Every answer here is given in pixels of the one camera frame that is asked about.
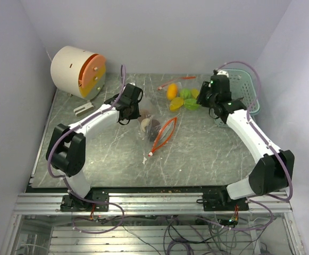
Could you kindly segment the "teal plastic basket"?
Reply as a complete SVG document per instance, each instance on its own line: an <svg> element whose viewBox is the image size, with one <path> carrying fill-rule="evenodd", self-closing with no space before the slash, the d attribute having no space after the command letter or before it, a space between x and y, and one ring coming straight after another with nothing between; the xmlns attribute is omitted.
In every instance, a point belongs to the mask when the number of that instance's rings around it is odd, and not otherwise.
<svg viewBox="0 0 309 255"><path fill-rule="evenodd" d="M230 91L232 93L232 98L241 98L243 104L248 108L253 100L256 98L256 91L254 88L253 80L251 75L240 69L220 69L218 74L228 75L230 81ZM253 120L255 120L255 115L260 112L260 104L258 100L250 108L250 115ZM211 117L214 118L215 124L220 127L227 127L225 123L222 122L220 118L216 119L214 110L212 110Z"/></svg>

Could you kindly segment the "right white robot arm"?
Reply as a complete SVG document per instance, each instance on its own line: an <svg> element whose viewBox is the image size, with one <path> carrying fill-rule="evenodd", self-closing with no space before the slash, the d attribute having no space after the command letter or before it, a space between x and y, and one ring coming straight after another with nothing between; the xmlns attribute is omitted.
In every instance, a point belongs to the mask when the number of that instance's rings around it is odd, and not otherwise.
<svg viewBox="0 0 309 255"><path fill-rule="evenodd" d="M295 156L290 150L281 150L258 127L241 99L233 99L226 72L215 72L210 81L202 84L197 104L207 107L215 119L231 128L252 154L255 167L250 174L226 187L219 196L219 206L230 210L237 199L253 196L272 196L273 192L289 188L292 194L292 175Z"/></svg>

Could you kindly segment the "clear zip bag red seal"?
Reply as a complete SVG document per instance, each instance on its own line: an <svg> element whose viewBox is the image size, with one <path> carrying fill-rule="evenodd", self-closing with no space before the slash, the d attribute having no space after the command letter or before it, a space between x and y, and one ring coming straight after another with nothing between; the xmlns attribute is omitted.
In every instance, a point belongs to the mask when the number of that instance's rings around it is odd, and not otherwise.
<svg viewBox="0 0 309 255"><path fill-rule="evenodd" d="M178 118L176 116L168 118L160 114L158 108L148 97L140 101L139 113L137 120L144 141L147 143L147 157L151 157L173 137Z"/></svg>

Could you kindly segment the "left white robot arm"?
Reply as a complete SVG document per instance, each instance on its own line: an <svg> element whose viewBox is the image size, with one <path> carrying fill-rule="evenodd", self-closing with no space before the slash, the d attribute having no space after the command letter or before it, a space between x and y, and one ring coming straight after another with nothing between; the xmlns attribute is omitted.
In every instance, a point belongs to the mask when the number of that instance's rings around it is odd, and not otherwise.
<svg viewBox="0 0 309 255"><path fill-rule="evenodd" d="M140 117L139 103L143 90L133 83L122 86L121 92L104 102L95 112L71 125L59 124L54 128L46 160L51 177L62 179L73 204L81 211L92 206L91 187L83 167L86 162L86 143L96 135L122 121Z"/></svg>

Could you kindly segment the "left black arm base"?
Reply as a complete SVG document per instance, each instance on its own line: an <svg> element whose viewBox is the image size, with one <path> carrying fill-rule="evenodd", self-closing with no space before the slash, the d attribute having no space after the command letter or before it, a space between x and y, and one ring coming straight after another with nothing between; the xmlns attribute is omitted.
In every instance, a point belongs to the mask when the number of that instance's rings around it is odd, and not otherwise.
<svg viewBox="0 0 309 255"><path fill-rule="evenodd" d="M64 195L60 204L61 212L97 211L107 212L109 196L104 191L91 191L87 199L95 203L85 202L72 194Z"/></svg>

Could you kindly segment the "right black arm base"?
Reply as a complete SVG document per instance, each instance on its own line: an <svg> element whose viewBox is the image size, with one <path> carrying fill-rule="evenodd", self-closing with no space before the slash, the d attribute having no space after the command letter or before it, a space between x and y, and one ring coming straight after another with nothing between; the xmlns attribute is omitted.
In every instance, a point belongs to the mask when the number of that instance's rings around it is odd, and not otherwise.
<svg viewBox="0 0 309 255"><path fill-rule="evenodd" d="M203 206L204 211L248 211L249 206L245 198L232 200L224 192L203 193L200 199L196 200L197 204Z"/></svg>

